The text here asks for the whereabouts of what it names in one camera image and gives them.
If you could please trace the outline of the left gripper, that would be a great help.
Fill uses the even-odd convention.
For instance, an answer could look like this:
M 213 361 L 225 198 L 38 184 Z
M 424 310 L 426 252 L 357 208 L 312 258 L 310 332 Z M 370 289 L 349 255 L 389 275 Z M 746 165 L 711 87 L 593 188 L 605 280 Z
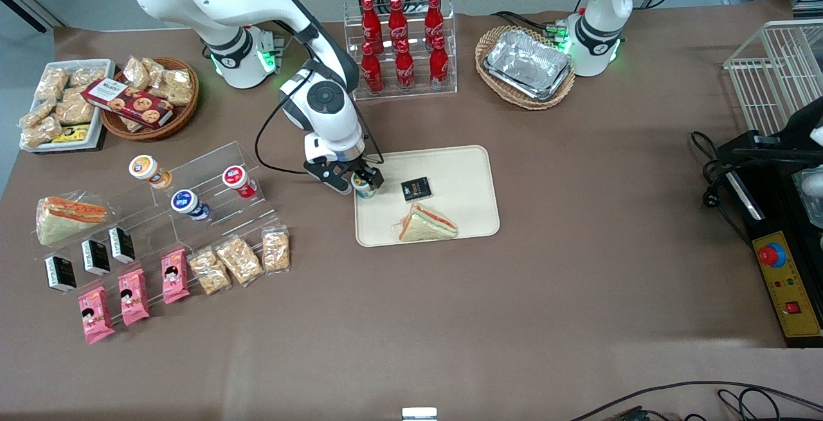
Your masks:
M 790 117 L 785 128 L 774 134 L 778 149 L 733 148 L 733 154 L 761 161 L 782 161 L 803 166 L 822 165 L 821 128 L 822 96 L 805 105 Z

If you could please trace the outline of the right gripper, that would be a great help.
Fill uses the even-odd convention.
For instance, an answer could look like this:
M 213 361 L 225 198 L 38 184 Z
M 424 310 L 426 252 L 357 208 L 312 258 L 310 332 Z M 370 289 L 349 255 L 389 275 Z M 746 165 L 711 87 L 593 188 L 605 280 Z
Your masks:
M 329 148 L 329 144 L 319 134 L 308 134 L 305 137 L 303 168 L 306 172 L 350 172 L 359 179 L 363 178 L 362 169 L 365 169 L 368 185 L 379 189 L 384 178 L 380 169 L 370 166 L 365 159 L 367 137 L 368 135 L 361 135 L 352 148 L 335 151 Z

